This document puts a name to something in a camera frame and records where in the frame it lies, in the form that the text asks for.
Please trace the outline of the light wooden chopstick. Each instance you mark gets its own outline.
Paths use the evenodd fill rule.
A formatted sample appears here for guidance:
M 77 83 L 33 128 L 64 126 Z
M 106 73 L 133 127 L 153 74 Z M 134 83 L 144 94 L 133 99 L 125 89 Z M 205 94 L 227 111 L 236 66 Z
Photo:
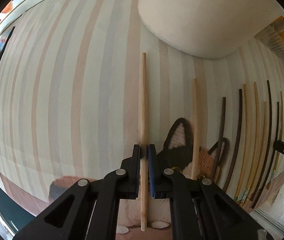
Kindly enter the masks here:
M 147 228 L 148 200 L 148 163 L 147 163 L 147 85 L 146 85 L 146 53 L 141 54 L 139 68 L 139 142 L 141 146 L 140 159 L 140 229 Z
M 199 156 L 199 122 L 198 122 L 198 100 L 197 100 L 197 80 L 194 79 L 192 87 L 192 102 L 193 102 L 193 124 L 194 124 L 194 142 L 192 151 L 192 166 L 191 179 L 195 180 L 198 175 L 198 156 Z

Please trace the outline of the blue cabinet door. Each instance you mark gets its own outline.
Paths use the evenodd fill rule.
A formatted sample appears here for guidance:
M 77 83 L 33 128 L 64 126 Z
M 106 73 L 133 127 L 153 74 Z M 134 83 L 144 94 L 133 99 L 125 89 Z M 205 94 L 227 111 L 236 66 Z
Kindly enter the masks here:
M 14 233 L 17 233 L 35 218 L 34 215 L 12 200 L 1 188 L 0 216 Z

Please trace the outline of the orange packaged goods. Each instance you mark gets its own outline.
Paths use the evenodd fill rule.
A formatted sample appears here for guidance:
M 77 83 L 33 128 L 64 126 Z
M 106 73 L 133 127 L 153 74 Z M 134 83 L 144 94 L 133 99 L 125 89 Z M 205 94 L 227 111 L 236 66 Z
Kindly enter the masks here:
M 254 36 L 276 56 L 284 58 L 284 17 L 281 16 Z

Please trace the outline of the striped cat placemat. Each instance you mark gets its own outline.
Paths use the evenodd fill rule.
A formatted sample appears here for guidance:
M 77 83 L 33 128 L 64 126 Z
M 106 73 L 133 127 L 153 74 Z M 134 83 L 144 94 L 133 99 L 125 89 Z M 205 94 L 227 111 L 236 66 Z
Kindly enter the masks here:
M 272 142 L 280 91 L 284 109 L 284 59 L 252 37 L 233 53 L 205 59 L 160 40 L 143 24 L 139 0 L 14 0 L 0 35 L 15 27 L 0 61 L 0 175 L 6 192 L 36 215 L 70 179 L 100 179 L 119 166 L 138 142 L 139 67 L 147 64 L 147 136 L 161 150 L 173 122 L 193 123 L 197 80 L 199 146 L 218 140 L 222 98 L 224 136 L 231 144 L 217 170 L 219 187 L 234 198 L 241 169 L 243 85 L 247 84 L 246 172 L 254 146 L 253 83 L 260 100 L 260 135 L 267 80 L 272 134 L 259 189 L 262 205 L 284 184 L 284 158 L 273 169 Z

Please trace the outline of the white cylindrical utensil holder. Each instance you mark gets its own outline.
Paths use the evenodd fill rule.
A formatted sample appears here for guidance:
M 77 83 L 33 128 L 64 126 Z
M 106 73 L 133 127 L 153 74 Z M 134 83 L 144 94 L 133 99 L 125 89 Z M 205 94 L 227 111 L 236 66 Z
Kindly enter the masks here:
M 276 0 L 139 0 L 138 12 L 160 40 L 205 59 L 233 53 L 284 16 Z

